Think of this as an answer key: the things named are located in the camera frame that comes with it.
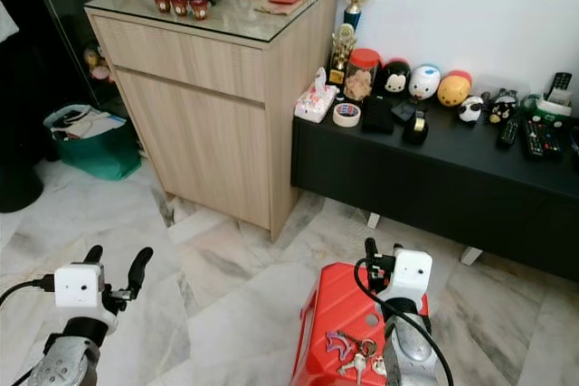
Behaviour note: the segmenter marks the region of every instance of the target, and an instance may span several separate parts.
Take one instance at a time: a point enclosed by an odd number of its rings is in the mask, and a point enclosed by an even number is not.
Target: red jar
[[[171,0],[155,0],[155,4],[161,13],[168,13],[171,11]]]
[[[206,0],[191,0],[189,4],[191,5],[191,9],[193,9],[193,17],[195,17],[195,20],[204,20],[207,18],[209,2]]]
[[[355,49],[350,55],[344,80],[344,95],[362,101],[372,92],[374,78],[380,65],[380,55],[370,49]]]
[[[171,0],[175,14],[185,17],[187,15],[187,2],[188,0]]]

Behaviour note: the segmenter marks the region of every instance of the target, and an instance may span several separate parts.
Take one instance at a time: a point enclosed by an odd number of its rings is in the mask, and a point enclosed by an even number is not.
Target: marble floor
[[[20,212],[0,215],[0,290],[53,272],[104,247],[113,287],[151,246],[138,300],[101,348],[106,386],[287,385],[299,310],[320,268],[364,256],[373,236],[432,255],[429,296],[435,339],[457,385],[579,384],[579,289],[488,253],[460,264],[458,243],[304,193],[280,236],[219,212],[165,198],[150,165],[122,182],[97,180],[60,162],[40,163],[45,191]],[[0,312],[0,384],[42,354],[62,324],[53,295],[24,289]]]

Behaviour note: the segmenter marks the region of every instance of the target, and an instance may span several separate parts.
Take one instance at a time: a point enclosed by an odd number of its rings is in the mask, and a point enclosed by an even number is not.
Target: glass top
[[[173,8],[170,13],[160,13],[154,0],[92,0],[86,6],[269,42],[316,2],[306,0],[291,14],[277,15],[255,10],[256,6],[267,4],[267,0],[218,0],[209,9],[208,18],[202,21],[195,20],[191,11],[186,17],[177,16]]]

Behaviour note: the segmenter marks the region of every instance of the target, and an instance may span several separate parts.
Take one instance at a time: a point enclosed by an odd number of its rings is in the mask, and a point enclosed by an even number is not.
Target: cabinet drawer
[[[165,189],[268,229],[265,110],[118,71]]]
[[[94,16],[114,65],[264,101],[261,50]]]

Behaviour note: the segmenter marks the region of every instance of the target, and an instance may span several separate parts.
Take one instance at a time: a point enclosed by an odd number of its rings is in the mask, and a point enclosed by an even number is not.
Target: table leg
[[[379,221],[380,221],[380,214],[371,212],[370,217],[368,217],[368,228],[372,228],[373,230],[375,230],[376,226],[378,226]]]
[[[471,266],[481,253],[482,250],[468,246],[464,252],[462,252],[462,255],[460,256],[460,262],[467,266]]]

